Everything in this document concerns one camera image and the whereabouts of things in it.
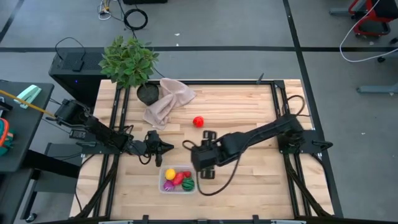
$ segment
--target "beige towel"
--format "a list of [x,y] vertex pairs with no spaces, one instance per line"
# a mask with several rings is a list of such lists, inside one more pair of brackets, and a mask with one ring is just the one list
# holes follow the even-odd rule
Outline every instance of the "beige towel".
[[189,103],[194,99],[196,93],[182,82],[169,78],[162,78],[160,86],[163,98],[145,109],[144,120],[156,128],[164,130],[169,121],[167,115],[170,111]]

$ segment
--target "green object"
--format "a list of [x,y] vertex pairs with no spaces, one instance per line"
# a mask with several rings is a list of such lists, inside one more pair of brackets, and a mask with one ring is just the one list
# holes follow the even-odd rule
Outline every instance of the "green object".
[[154,62],[158,62],[158,53],[144,47],[137,39],[129,38],[124,44],[123,36],[118,36],[112,45],[105,48],[103,60],[99,62],[102,74],[119,86],[129,88],[145,84],[154,74]]
[[191,191],[195,188],[195,182],[193,181],[192,178],[185,178],[182,181],[182,189],[184,189],[184,191]]
[[[4,130],[4,124],[3,122],[0,122],[0,136],[3,135],[3,130]],[[14,131],[11,129],[8,129],[8,133],[14,134]],[[3,156],[6,152],[8,152],[9,149],[12,148],[12,140],[13,137],[7,136],[7,140],[3,143],[2,146],[0,146],[0,156]]]
[[[41,88],[31,85],[30,87],[26,88],[22,93],[17,95],[17,98],[22,99],[28,103],[32,103],[36,96],[42,91]],[[20,101],[14,100],[21,108],[26,109],[27,105],[22,104]]]

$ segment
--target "wooden tabletop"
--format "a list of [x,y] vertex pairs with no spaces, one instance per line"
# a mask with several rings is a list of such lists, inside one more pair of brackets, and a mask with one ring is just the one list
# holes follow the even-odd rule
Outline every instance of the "wooden tabletop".
[[[305,96],[300,80],[284,81],[288,97]],[[218,136],[222,136],[235,131],[249,131],[276,119],[269,85],[189,87],[197,93],[196,98],[174,109],[166,129],[158,130],[163,141],[175,146],[175,149],[164,154],[162,165],[190,165],[190,152],[182,147],[182,141],[189,139],[200,144],[204,129],[216,131]],[[94,115],[104,124],[109,124],[115,88],[116,85],[109,80],[103,80],[99,88]],[[120,120],[123,96],[124,92],[121,93],[116,125]],[[290,100],[291,112],[296,113],[301,104],[300,99]],[[143,140],[146,133],[153,130],[142,119],[145,108],[145,104],[137,99],[135,89],[131,89],[125,125],[134,125],[134,139]],[[308,114],[307,107],[302,114]],[[204,117],[203,129],[192,126],[195,116]],[[305,129],[312,128],[310,118],[299,117],[299,120]],[[333,213],[322,166],[308,154],[300,157],[307,188],[326,211]],[[77,194],[83,206],[98,186],[102,160],[102,155],[94,156],[80,172]],[[201,179],[202,191],[213,192],[222,187],[230,177],[233,166],[234,162],[216,167],[214,180]],[[150,219],[251,219],[252,215],[259,215],[262,219],[293,218],[284,161],[276,138],[247,149],[231,184],[222,193],[212,197],[202,196],[198,192],[193,195],[160,193],[159,169],[154,161],[144,166],[137,156],[123,154],[120,157],[111,219],[142,219],[143,215],[149,215]],[[303,215],[301,194],[297,187],[296,191]],[[104,214],[108,192],[104,195],[101,214]],[[78,212],[74,200],[70,215],[74,216]]]

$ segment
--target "gray floor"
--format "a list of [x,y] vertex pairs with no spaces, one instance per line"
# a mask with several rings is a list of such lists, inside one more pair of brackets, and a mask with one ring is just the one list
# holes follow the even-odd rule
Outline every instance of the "gray floor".
[[[17,0],[0,1],[0,28]],[[25,0],[0,47],[53,47],[68,36],[86,47],[104,47],[115,35],[130,32],[117,20],[98,20],[99,0]],[[331,17],[330,7],[349,1],[289,0],[302,47],[337,47],[353,25],[347,17]],[[282,1],[275,0],[170,0],[167,4],[140,5],[149,16],[137,36],[154,46],[258,45],[293,46]],[[116,2],[111,10],[119,16]],[[382,47],[398,34],[376,42],[350,35],[345,46]],[[75,47],[67,41],[62,47]],[[377,53],[347,54],[363,58]],[[339,53],[304,52],[308,75],[330,149],[331,164],[345,217],[398,221],[398,154],[394,114],[397,96],[359,95],[360,85],[398,82],[398,64],[345,62]],[[54,81],[48,70],[54,53],[0,53],[0,78],[10,81]],[[301,78],[294,52],[161,52],[157,68],[170,78]],[[56,100],[70,97],[56,85]],[[56,106],[47,108],[55,111]],[[42,152],[47,143],[68,143],[66,133],[42,123],[32,149]],[[34,204],[37,222],[66,219],[72,195],[40,194]]]

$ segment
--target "green watermelon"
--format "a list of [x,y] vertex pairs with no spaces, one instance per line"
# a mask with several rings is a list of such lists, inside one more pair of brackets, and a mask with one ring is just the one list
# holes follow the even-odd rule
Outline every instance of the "green watermelon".
[[195,182],[193,181],[192,178],[185,178],[182,181],[182,189],[184,189],[184,191],[191,191],[195,188]]

